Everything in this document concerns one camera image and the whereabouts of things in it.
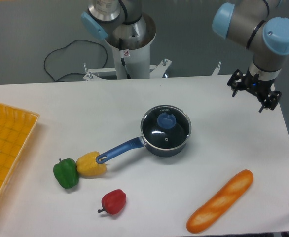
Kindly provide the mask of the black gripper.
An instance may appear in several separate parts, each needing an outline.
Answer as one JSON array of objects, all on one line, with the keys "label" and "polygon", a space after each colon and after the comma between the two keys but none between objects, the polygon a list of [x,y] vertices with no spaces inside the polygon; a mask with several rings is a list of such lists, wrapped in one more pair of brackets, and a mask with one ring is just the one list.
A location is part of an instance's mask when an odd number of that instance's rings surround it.
[{"label": "black gripper", "polygon": [[227,85],[233,91],[232,97],[235,97],[238,91],[246,91],[256,96],[261,103],[259,112],[262,112],[264,109],[274,110],[281,99],[280,91],[271,91],[274,79],[275,72],[249,67],[244,77],[242,72],[237,69],[231,75]]}]

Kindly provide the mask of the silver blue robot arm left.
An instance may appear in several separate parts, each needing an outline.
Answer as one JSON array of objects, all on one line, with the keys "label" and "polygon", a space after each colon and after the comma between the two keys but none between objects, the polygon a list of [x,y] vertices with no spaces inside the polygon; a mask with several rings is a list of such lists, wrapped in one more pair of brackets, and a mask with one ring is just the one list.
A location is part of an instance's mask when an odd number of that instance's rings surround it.
[{"label": "silver blue robot arm left", "polygon": [[92,0],[87,31],[110,48],[118,79],[206,75],[233,69],[236,47],[212,30],[217,0]]}]

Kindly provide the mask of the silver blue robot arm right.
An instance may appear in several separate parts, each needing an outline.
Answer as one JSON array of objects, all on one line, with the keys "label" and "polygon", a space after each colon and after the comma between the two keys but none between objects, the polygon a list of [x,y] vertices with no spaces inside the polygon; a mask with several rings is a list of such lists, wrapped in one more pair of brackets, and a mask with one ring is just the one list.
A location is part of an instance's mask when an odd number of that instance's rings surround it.
[{"label": "silver blue robot arm right", "polygon": [[271,87],[289,56],[289,19],[269,18],[279,0],[244,0],[224,3],[216,12],[212,30],[253,53],[246,73],[236,70],[227,85],[235,95],[246,91],[261,103],[261,110],[274,110],[282,96]]}]

